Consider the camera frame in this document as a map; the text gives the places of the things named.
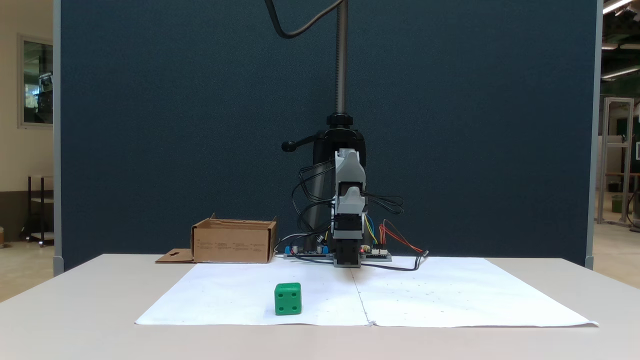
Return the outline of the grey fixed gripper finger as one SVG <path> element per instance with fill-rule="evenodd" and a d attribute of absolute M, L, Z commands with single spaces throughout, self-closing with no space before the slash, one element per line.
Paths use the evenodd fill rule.
<path fill-rule="evenodd" d="M 361 215 L 367 210 L 367 200 L 359 186 L 340 186 L 334 203 L 336 215 Z"/>

